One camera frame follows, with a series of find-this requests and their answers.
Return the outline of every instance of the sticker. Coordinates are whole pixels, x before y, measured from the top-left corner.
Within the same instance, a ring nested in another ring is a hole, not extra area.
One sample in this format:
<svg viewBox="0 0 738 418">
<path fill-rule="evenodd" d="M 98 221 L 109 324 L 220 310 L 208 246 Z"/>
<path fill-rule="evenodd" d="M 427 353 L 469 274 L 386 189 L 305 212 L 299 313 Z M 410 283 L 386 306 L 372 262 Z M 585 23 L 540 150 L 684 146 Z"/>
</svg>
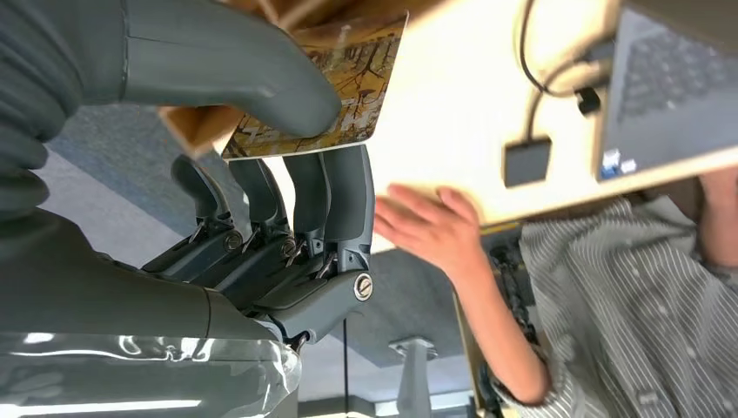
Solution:
<svg viewBox="0 0 738 418">
<path fill-rule="evenodd" d="M 615 148 L 602 154 L 603 167 L 616 167 L 621 162 L 621 150 Z"/>
<path fill-rule="evenodd" d="M 623 174 L 634 172 L 636 168 L 638 168 L 638 165 L 635 163 L 635 160 L 632 158 L 627 161 L 623 161 L 623 164 L 621 164 L 621 172 Z"/>
</svg>

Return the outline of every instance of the wooden table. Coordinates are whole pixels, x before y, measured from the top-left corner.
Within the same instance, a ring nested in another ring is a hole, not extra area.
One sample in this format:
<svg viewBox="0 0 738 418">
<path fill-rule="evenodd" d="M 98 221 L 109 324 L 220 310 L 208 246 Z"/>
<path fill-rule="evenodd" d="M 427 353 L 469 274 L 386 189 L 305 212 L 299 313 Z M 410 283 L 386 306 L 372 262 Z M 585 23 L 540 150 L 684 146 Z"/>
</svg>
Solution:
<svg viewBox="0 0 738 418">
<path fill-rule="evenodd" d="M 392 182 L 429 192 L 452 185 L 476 201 L 484 224 L 498 224 L 738 164 L 736 147 L 598 183 L 601 117 L 583 118 L 573 98 L 545 98 L 536 131 L 553 140 L 548 177 L 507 190 L 501 176 L 504 145 L 521 139 L 533 95 L 515 53 L 523 5 L 524 0 L 448 0 L 419 15 L 411 7 L 377 131 L 367 143 L 377 194 Z M 542 78 L 613 32 L 619 8 L 614 0 L 538 0 L 527 40 L 534 72 Z M 581 69 L 573 80 L 597 70 Z M 278 161 L 268 164 L 291 206 L 289 176 Z M 372 246 L 374 252 L 389 248 L 379 237 Z"/>
</svg>

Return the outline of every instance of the black adapter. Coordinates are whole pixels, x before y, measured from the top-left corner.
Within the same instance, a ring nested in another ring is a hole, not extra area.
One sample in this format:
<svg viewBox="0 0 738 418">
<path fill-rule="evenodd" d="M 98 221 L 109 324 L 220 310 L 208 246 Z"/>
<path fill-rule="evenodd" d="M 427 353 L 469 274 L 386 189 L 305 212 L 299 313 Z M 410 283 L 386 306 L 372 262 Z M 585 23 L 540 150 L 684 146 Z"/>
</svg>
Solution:
<svg viewBox="0 0 738 418">
<path fill-rule="evenodd" d="M 505 147 L 502 171 L 505 187 L 514 187 L 546 179 L 551 156 L 551 139 L 534 137 Z"/>
</svg>

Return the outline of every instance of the gray fabric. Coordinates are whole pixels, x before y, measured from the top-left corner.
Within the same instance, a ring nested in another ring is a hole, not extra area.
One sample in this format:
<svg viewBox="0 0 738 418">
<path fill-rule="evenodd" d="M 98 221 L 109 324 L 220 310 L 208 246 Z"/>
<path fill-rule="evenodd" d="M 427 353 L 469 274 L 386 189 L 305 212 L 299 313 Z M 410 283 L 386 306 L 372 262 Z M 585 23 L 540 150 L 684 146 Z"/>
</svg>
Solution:
<svg viewBox="0 0 738 418">
<path fill-rule="evenodd" d="M 521 416 L 736 416 L 738 294 L 668 199 L 523 228 L 553 389 Z"/>
</svg>

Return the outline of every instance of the laptop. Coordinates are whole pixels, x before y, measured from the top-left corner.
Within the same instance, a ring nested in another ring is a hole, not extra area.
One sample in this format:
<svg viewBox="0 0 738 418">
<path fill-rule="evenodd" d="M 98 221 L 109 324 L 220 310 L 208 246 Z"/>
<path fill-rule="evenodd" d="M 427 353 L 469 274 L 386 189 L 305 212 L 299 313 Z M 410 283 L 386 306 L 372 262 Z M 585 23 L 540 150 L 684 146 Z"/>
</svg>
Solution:
<svg viewBox="0 0 738 418">
<path fill-rule="evenodd" d="M 673 11 L 660 15 L 646 4 L 655 1 L 634 0 L 621 12 L 600 180 L 738 145 L 738 55 L 731 53 L 735 39 L 718 42 L 727 32 L 689 26 L 685 16 Z"/>
</svg>

